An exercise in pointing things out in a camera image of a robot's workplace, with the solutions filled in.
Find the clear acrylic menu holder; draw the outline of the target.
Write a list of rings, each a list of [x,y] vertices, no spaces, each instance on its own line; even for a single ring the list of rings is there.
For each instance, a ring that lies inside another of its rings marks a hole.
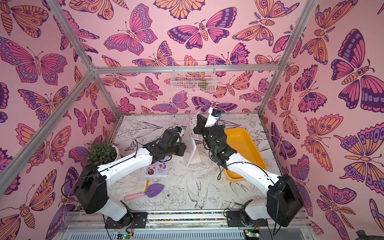
[[[192,164],[198,164],[201,162],[201,157],[197,149],[195,140],[192,138],[188,128],[185,129],[184,135],[182,137],[183,143],[186,145],[186,150],[184,152],[184,164],[186,167],[189,167]]]

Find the old menu sheet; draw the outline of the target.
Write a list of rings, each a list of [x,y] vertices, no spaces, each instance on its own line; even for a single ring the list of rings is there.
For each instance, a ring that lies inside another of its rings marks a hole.
[[[156,162],[155,164],[147,166],[144,176],[146,178],[166,178],[168,176],[168,170],[168,162]]]

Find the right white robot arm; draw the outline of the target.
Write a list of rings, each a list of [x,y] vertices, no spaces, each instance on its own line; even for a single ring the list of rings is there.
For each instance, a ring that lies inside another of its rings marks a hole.
[[[243,157],[227,143],[225,126],[218,125],[221,112],[210,108],[208,117],[197,114],[194,133],[203,137],[209,157],[224,170],[230,170],[253,184],[266,196],[265,201],[250,200],[240,209],[245,225],[259,219],[272,219],[277,225],[287,227],[304,205],[292,177],[270,173]]]

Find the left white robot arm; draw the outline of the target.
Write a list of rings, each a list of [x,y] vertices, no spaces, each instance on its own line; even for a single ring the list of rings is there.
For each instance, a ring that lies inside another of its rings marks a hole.
[[[164,133],[131,155],[96,167],[90,164],[83,168],[79,177],[68,180],[70,193],[75,194],[86,214],[102,214],[118,227],[129,227],[133,213],[123,201],[109,196],[108,188],[130,173],[157,162],[165,162],[173,156],[182,157],[187,148],[182,142],[182,127],[168,128]]]

